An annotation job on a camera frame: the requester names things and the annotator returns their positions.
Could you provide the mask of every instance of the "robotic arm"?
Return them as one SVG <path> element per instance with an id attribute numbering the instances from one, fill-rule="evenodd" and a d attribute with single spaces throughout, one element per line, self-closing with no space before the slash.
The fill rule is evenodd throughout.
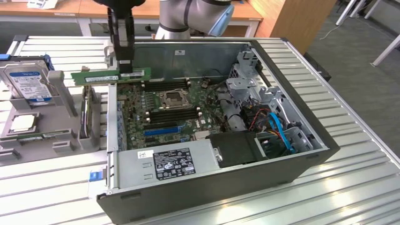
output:
<path id="1" fill-rule="evenodd" d="M 140 6 L 144 1 L 146 0 L 95 0 L 95 2 L 108 7 L 110 36 L 122 74 L 130 74 L 134 70 L 135 25 L 132 8 Z"/>
<path id="2" fill-rule="evenodd" d="M 156 39 L 190 39 L 190 28 L 222 36 L 232 14 L 231 0 L 160 0 Z"/>
<path id="3" fill-rule="evenodd" d="M 146 0 L 95 0 L 108 7 L 108 28 L 118 68 L 134 71 L 135 27 L 132 8 Z M 234 14 L 231 0 L 160 0 L 160 27 L 156 39 L 190 39 L 190 28 L 223 35 Z"/>

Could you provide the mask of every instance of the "blue pcie slot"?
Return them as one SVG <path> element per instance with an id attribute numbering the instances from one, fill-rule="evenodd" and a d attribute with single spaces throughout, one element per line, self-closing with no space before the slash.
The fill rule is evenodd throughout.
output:
<path id="1" fill-rule="evenodd" d="M 166 128 L 166 129 L 160 129 L 160 130 L 144 131 L 144 136 L 174 134 L 174 133 L 179 133 L 179 132 L 180 132 L 179 127 L 172 127 L 172 128 Z"/>

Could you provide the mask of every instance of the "aluminum slotted surface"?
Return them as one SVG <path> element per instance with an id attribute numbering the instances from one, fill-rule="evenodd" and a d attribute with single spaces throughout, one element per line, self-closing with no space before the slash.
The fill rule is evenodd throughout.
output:
<path id="1" fill-rule="evenodd" d="M 30 37 L 20 55 L 52 56 L 56 69 L 82 65 L 104 69 L 104 37 Z M 238 196 L 135 224 L 287 225 L 395 224 L 400 222 L 399 159 L 359 120 L 335 91 L 310 69 L 292 46 L 278 38 L 259 39 L 288 81 L 334 136 L 340 151 L 291 184 Z M 275 84 L 268 71 L 264 71 Z M 0 119 L 11 108 L 0 84 Z M 80 93 L 80 88 L 71 88 Z M 102 95 L 107 110 L 107 94 Z M 102 117 L 106 129 L 106 116 Z M 0 224 L 107 225 L 111 220 L 88 199 L 90 171 L 106 164 L 106 152 L 0 167 Z"/>

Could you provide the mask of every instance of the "power supply label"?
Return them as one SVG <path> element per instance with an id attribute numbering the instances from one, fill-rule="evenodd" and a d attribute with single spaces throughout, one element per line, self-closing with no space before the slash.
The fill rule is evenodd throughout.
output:
<path id="1" fill-rule="evenodd" d="M 27 100 L 31 102 L 51 100 L 51 92 L 48 87 L 40 82 L 42 75 L 39 72 L 10 73 L 10 76 Z"/>
<path id="2" fill-rule="evenodd" d="M 154 160 L 159 180 L 196 173 L 190 148 L 158 152 Z"/>

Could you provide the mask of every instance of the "blue latch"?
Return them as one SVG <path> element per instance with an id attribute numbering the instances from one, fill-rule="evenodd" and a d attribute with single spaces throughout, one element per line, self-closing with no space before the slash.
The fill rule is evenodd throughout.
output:
<path id="1" fill-rule="evenodd" d="M 103 180 L 103 171 L 90 173 L 90 182 Z"/>
<path id="2" fill-rule="evenodd" d="M 10 60 L 10 59 L 11 59 L 11 55 L 0 54 L 0 60 Z"/>

